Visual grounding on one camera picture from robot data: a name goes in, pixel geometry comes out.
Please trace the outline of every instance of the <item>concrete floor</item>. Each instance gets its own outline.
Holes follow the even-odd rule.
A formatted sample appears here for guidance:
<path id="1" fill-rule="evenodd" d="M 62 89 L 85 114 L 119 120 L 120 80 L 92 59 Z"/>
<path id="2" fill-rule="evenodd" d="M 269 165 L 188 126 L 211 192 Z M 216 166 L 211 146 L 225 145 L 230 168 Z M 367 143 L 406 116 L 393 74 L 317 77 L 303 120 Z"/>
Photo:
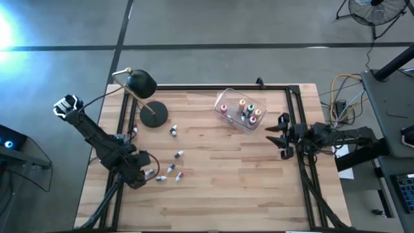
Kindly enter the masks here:
<path id="1" fill-rule="evenodd" d="M 285 49 L 125 50 L 119 62 L 114 61 L 114 54 L 120 52 L 114 48 L 128 1 L 133 6 L 124 45 L 297 45 Z M 88 102 L 103 94 L 111 64 L 117 63 L 119 69 L 144 69 L 158 83 L 252 83 L 262 77 L 266 83 L 316 83 L 320 93 L 326 92 L 335 75 L 364 71 L 369 50 L 354 43 L 369 45 L 370 28 L 353 19 L 334 20 L 341 2 L 0 1 L 0 27 L 6 32 L 0 39 L 0 49 L 11 46 L 24 50 L 0 52 L 0 123 L 31 136 L 54 165 L 49 193 L 24 183 L 11 206 L 5 232 L 53 232 L 73 226 L 91 147 L 72 126 L 52 113 L 52 105 L 64 95 L 76 94 Z M 405 49 L 396 42 L 414 40 L 414 31 L 407 30 L 413 21 L 408 12 L 377 41 L 391 43 L 373 49 L 371 68 L 383 66 Z M 342 43 L 347 48 L 299 49 L 300 43 Z M 340 98 L 350 100 L 361 90 L 361 85 L 345 89 Z M 329 95 L 321 96 L 321 100 L 328 102 Z M 100 100 L 87 108 L 87 114 L 95 121 L 101 106 Z M 369 126 L 380 137 L 373 119 L 372 107 L 365 102 L 363 115 L 348 128 Z M 46 185 L 48 173 L 41 178 Z M 343 183 L 353 226 L 402 232 L 398 219 L 371 215 L 371 209 L 381 208 L 378 195 L 356 186 L 363 185 L 358 181 Z"/>

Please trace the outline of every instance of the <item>black lamp shade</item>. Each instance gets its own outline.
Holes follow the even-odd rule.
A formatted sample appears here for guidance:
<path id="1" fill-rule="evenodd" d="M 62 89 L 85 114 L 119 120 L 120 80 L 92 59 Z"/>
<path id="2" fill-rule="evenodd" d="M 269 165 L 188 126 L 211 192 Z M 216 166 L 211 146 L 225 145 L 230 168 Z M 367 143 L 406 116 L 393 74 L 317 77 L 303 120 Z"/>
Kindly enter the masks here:
<path id="1" fill-rule="evenodd" d="M 128 76 L 127 86 L 140 98 L 149 98 L 157 90 L 157 82 L 143 70 L 134 70 Z"/>

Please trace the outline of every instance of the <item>plastic bin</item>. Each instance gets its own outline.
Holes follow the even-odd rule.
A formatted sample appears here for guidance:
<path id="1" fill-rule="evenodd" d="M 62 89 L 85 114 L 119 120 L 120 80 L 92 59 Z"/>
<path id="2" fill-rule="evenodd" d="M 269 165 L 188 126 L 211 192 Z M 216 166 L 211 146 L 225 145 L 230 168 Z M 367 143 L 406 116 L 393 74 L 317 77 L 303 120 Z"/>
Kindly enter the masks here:
<path id="1" fill-rule="evenodd" d="M 245 106 L 242 112 L 241 108 L 239 108 L 239 103 L 241 100 L 245 100 Z M 251 113 L 247 111 L 249 105 L 253 105 L 254 107 Z M 215 102 L 214 110 L 219 114 L 219 118 L 221 120 L 226 121 L 227 123 L 233 125 L 245 133 L 251 133 L 255 131 L 267 114 L 266 105 L 231 88 L 224 90 L 220 94 Z M 256 113 L 259 113 L 256 112 L 257 110 L 260 110 L 261 112 L 259 116 L 256 115 Z M 242 113 L 244 113 L 245 116 L 244 121 L 242 120 Z M 252 117 L 256 118 L 256 123 L 254 124 L 251 124 L 251 122 L 254 122 L 255 120 Z"/>

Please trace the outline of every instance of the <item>wooden tabletop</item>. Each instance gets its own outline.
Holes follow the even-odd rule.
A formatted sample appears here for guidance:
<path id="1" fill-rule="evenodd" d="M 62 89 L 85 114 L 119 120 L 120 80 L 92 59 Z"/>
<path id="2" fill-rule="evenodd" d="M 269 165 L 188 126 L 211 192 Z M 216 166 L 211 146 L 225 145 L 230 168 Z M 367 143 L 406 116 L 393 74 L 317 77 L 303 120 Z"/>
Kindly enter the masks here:
<path id="1" fill-rule="evenodd" d="M 118 87 L 109 85 L 107 92 Z M 300 84 L 300 89 L 307 123 L 324 122 L 316 86 Z M 163 102 L 169 116 L 163 126 L 155 129 L 140 123 L 137 110 L 138 136 L 133 143 L 158 158 L 160 175 L 168 179 L 151 180 L 137 190 L 125 186 L 119 230 L 309 229 L 298 160 L 295 157 L 281 160 L 278 148 L 265 138 L 278 135 L 264 129 L 275 126 L 277 117 L 288 112 L 285 93 L 242 92 L 268 107 L 264 122 L 251 135 L 217 118 L 213 105 L 221 91 L 157 91 L 146 101 Z M 109 134 L 116 132 L 123 93 L 120 90 L 104 100 L 99 125 Z M 177 137 L 172 137 L 169 129 L 175 124 L 178 125 Z M 184 155 L 174 159 L 174 154 L 180 150 Z M 167 173 L 171 163 L 177 166 Z M 350 225 L 334 158 L 319 154 L 316 165 L 323 197 L 340 219 Z M 155 161 L 144 169 L 150 168 L 157 168 Z M 175 182 L 178 172 L 183 172 L 184 177 Z M 101 202 L 107 174 L 97 160 L 89 166 L 75 227 L 86 222 Z M 318 222 L 314 200 L 312 205 Z M 112 219 L 112 211 L 109 212 L 108 224 Z"/>

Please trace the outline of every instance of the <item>wire bundle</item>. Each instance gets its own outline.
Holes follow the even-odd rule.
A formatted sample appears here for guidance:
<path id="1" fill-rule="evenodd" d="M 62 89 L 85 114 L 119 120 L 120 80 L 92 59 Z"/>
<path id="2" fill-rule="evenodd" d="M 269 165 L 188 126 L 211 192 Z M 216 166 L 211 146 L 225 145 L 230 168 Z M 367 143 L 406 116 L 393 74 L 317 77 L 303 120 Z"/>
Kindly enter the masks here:
<path id="1" fill-rule="evenodd" d="M 346 79 L 343 80 L 343 82 L 342 82 L 339 89 L 334 90 L 335 82 L 337 81 L 337 79 L 339 77 L 342 77 L 342 76 L 346 77 Z M 346 81 L 349 78 L 354 78 L 354 79 L 358 80 L 359 82 L 344 87 Z M 328 94 L 328 93 L 331 94 L 331 103 L 326 104 L 326 103 L 321 102 L 321 104 L 322 104 L 322 107 L 326 107 L 326 108 L 329 109 L 329 122 L 330 122 L 330 124 L 333 128 L 341 128 L 344 124 L 348 124 L 348 125 L 354 124 L 355 119 L 362 115 L 362 113 L 364 111 L 364 109 L 362 107 L 362 103 L 365 102 L 368 99 L 368 98 L 363 99 L 363 95 L 364 95 L 365 91 L 362 91 L 361 93 L 356 95 L 350 102 L 348 102 L 348 104 L 346 105 L 346 107 L 344 108 L 344 110 L 341 113 L 337 113 L 334 109 L 335 103 L 337 103 L 337 102 L 346 102 L 345 100 L 338 100 L 338 96 L 339 96 L 341 90 L 345 89 L 345 88 L 348 88 L 348 87 L 352 87 L 354 85 L 358 85 L 358 84 L 361 83 L 361 81 L 362 81 L 361 76 L 358 75 L 358 74 L 339 74 L 339 75 L 335 76 L 335 78 L 332 80 L 331 91 L 320 94 L 320 96 L 323 95 L 323 94 Z M 360 101 L 355 103 L 355 104 L 352 104 L 359 96 L 361 97 Z M 359 105 L 361 105 L 361 112 L 358 115 L 355 115 L 355 108 L 358 107 Z M 348 120 L 351 120 L 351 122 L 343 123 L 343 121 L 345 120 L 345 118 L 348 116 L 349 113 L 353 114 L 353 117 L 348 119 Z"/>

